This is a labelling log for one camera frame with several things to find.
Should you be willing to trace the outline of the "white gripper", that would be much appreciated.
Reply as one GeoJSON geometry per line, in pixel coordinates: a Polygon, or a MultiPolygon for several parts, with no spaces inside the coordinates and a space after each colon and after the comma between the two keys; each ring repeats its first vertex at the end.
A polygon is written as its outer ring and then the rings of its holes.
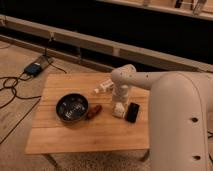
{"type": "Polygon", "coordinates": [[[128,108],[128,92],[129,87],[127,85],[115,85],[113,92],[112,92],[112,107],[113,109],[116,108],[117,102],[123,103],[124,109],[127,110],[128,108]]]}

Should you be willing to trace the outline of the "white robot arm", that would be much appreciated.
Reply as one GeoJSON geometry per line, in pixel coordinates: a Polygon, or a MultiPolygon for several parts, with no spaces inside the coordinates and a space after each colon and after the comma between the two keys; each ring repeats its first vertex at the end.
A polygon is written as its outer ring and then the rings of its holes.
{"type": "Polygon", "coordinates": [[[151,171],[210,171],[207,115],[213,114],[213,73],[112,71],[114,96],[123,85],[150,92],[151,171]]]}

